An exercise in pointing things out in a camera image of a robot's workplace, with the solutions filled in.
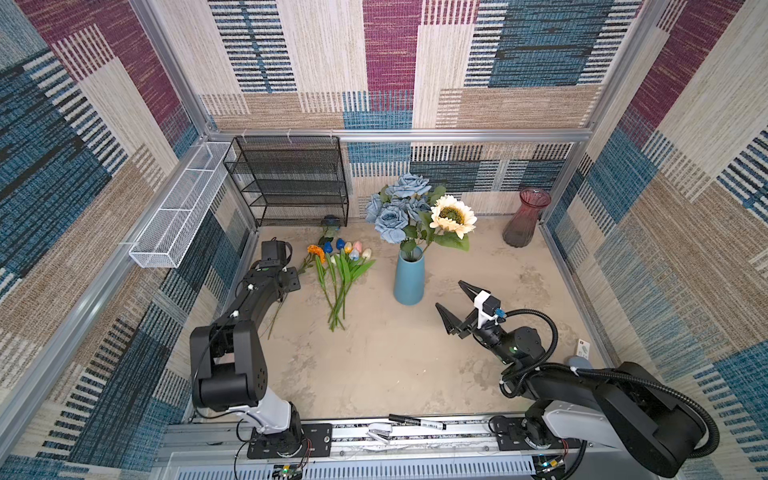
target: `black wire shelf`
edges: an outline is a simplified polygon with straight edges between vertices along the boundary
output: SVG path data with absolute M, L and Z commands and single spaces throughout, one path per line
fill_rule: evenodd
M 342 227 L 349 195 L 339 138 L 235 137 L 224 166 L 259 227 Z

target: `patterned wall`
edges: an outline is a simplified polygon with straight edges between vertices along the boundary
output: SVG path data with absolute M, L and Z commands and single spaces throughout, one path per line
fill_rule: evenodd
M 222 187 L 179 268 L 134 266 L 0 478 L 146 478 L 190 398 L 189 335 L 224 308 L 249 230 Z
M 552 188 L 571 147 L 525 142 L 342 144 L 351 179 L 349 216 L 364 217 L 370 196 L 408 171 L 445 186 L 479 214 L 511 214 L 520 207 L 522 188 Z
M 1 402 L 197 132 L 128 0 L 0 0 L 0 51 Z M 246 228 L 221 190 L 179 269 L 133 269 L 0 478 L 149 469 Z
M 714 414 L 687 478 L 768 478 L 768 2 L 672 0 L 548 222 L 615 362 Z
M 641 0 L 157 0 L 212 121 L 580 127 Z

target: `sunflower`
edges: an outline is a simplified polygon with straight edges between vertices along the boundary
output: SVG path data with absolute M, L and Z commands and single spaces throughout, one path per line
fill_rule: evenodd
M 452 195 L 443 195 L 432 207 L 432 222 L 429 226 L 440 227 L 447 232 L 456 232 L 458 238 L 464 238 L 465 233 L 475 229 L 477 220 L 475 212 L 464 205 L 464 202 L 456 200 Z

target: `black marker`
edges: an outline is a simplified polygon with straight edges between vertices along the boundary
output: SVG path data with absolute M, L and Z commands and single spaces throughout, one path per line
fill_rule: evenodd
M 432 420 L 415 419 L 413 417 L 406 417 L 403 415 L 393 415 L 392 413 L 389 414 L 389 421 L 402 423 L 405 425 L 429 427 L 430 429 L 438 429 L 438 430 L 445 430 L 446 428 L 445 423 L 443 422 L 433 422 Z

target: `table surface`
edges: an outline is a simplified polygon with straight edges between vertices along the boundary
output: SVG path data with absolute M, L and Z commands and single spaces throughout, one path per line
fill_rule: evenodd
M 424 298 L 415 306 L 401 305 L 392 294 L 398 247 L 381 240 L 373 225 L 344 227 L 339 235 L 371 247 L 376 264 L 349 293 L 346 330 L 328 329 L 330 308 L 315 270 L 300 277 L 301 290 L 287 297 L 269 339 L 276 306 L 265 315 L 260 334 L 272 390 L 305 419 L 525 410 L 529 400 L 506 399 L 498 391 L 504 365 L 471 338 L 446 335 L 435 309 L 440 302 L 466 316 L 472 303 L 457 284 L 464 280 L 491 290 L 504 310 L 547 313 L 560 334 L 553 361 L 573 355 L 579 338 L 592 343 L 541 233 L 527 247 L 509 247 L 502 239 L 509 218 L 480 217 L 469 252 L 432 245 Z M 297 266 L 321 234 L 318 227 L 264 227 L 260 240 L 290 242 L 291 265 Z M 255 259 L 260 254 L 259 245 Z M 516 316 L 504 328 L 521 325 L 536 328 L 549 345 L 551 333 L 538 317 Z M 590 361 L 604 366 L 594 348 Z

